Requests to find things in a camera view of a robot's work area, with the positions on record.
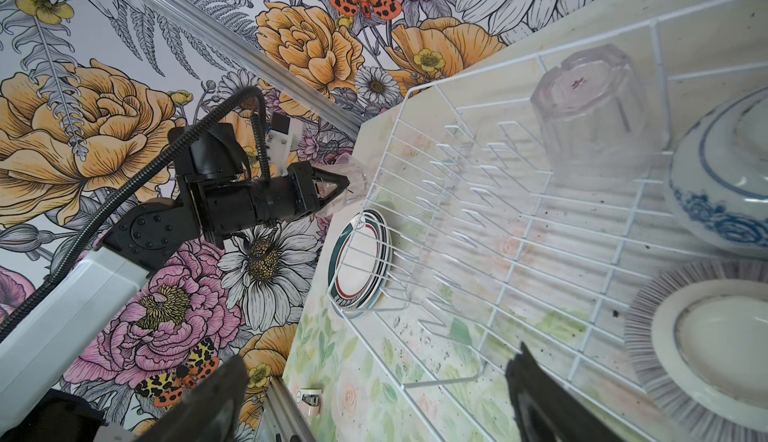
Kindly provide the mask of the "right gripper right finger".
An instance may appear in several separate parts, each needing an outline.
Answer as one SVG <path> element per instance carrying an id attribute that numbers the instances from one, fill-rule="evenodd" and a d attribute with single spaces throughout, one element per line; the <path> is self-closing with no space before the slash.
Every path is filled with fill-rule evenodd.
<path id="1" fill-rule="evenodd" d="M 525 343 L 505 379 L 522 441 L 621 441 L 542 370 Z"/>

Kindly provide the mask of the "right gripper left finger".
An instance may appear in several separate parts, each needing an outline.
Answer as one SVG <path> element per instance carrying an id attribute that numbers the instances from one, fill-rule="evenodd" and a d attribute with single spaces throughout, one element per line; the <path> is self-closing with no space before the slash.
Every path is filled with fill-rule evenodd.
<path id="1" fill-rule="evenodd" d="M 246 364 L 235 355 L 136 441 L 233 441 L 247 384 Z"/>

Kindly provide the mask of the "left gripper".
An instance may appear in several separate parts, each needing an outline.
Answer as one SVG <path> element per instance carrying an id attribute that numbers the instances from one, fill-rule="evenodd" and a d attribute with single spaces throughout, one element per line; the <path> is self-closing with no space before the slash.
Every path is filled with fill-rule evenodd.
<path id="1" fill-rule="evenodd" d="M 236 233 L 318 214 L 350 186 L 347 176 L 292 163 L 287 174 L 250 178 L 248 157 L 231 125 L 220 123 L 173 160 L 179 194 L 129 210 L 102 246 L 155 272 L 185 243 L 221 247 Z"/>

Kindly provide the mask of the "green rimmed plate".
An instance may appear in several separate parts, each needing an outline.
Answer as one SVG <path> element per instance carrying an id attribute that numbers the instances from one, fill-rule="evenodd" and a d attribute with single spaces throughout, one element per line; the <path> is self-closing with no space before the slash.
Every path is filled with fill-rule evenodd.
<path id="1" fill-rule="evenodd" d="M 364 209 L 343 228 L 328 266 L 327 294 L 334 309 L 354 318 L 371 309 L 382 293 L 393 256 L 383 215 Z"/>

